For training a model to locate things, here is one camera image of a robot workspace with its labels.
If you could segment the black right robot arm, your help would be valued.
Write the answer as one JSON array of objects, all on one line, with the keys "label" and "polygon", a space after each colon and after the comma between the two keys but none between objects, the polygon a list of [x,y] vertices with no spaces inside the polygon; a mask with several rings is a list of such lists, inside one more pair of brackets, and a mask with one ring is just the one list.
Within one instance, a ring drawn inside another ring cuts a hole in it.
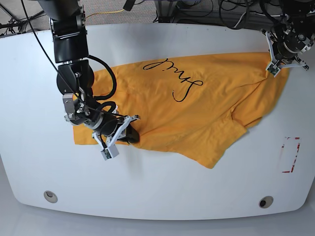
[{"label": "black right robot arm", "polygon": [[[89,54],[83,7],[76,0],[41,0],[39,5],[50,18],[54,57],[59,65],[57,87],[63,95],[66,120],[72,125],[86,125],[102,145],[103,137],[138,142],[139,135],[130,125],[134,119],[116,114],[116,104],[110,101],[117,89],[113,70]],[[90,59],[102,64],[110,75],[112,89],[107,95],[93,94],[95,76]]]}]

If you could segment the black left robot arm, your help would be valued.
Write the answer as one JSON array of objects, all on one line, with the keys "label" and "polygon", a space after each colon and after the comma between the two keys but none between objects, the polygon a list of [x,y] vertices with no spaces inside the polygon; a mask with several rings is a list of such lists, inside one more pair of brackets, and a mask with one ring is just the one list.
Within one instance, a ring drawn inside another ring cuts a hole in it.
[{"label": "black left robot arm", "polygon": [[276,59],[292,63],[315,43],[315,2],[281,0],[283,18],[274,24],[277,41],[273,46]]}]

